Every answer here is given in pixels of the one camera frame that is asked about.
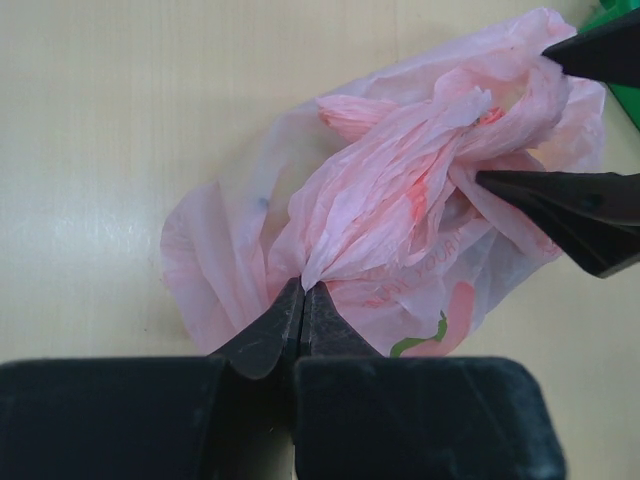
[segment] wood grain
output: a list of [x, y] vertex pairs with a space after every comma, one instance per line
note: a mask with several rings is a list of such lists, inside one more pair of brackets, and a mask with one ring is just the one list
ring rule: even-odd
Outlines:
[[[3, 0], [0, 360], [195, 353], [161, 282], [159, 233], [178, 200], [283, 110], [543, 3], [572, 22], [591, 8]], [[638, 171], [640, 134], [611, 99], [606, 119], [607, 168]], [[563, 259], [459, 350], [534, 373], [576, 479], [640, 474], [639, 280], [598, 281]]]

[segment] beige table surface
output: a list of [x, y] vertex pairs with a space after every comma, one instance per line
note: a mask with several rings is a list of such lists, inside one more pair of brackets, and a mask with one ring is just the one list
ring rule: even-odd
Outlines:
[[[581, 22], [595, 0], [549, 0]], [[159, 232], [273, 117], [536, 0], [1, 0], [0, 360], [194, 348]], [[611, 99], [606, 167], [640, 171]], [[540, 381], [574, 479], [640, 478], [640, 267], [546, 267], [458, 351]]]

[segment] green leaf print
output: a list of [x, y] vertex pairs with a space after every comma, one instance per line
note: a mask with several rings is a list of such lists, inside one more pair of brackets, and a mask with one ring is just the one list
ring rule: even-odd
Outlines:
[[438, 331], [433, 337], [430, 338], [413, 338], [407, 337], [400, 340], [393, 347], [391, 347], [390, 357], [399, 357], [405, 350], [420, 345], [427, 340], [435, 340], [441, 342], [444, 336], [447, 334], [447, 317], [443, 311], [440, 311], [440, 320], [438, 321]]

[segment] plastic bag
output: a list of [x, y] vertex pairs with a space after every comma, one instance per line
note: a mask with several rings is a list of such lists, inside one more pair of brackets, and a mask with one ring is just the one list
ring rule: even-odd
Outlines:
[[444, 355], [560, 254], [479, 169], [597, 171], [604, 89], [540, 56], [575, 33], [537, 9], [283, 114], [171, 213], [165, 280], [211, 352], [284, 283], [327, 283], [385, 355]]

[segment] crumpled plastic bag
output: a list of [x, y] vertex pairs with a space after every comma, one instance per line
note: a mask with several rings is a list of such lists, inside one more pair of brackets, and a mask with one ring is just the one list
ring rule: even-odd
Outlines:
[[541, 57], [548, 9], [456, 39], [280, 116], [165, 224], [165, 281], [203, 352], [291, 277], [327, 284], [385, 355], [444, 355], [561, 253], [482, 170], [597, 171], [604, 89]]

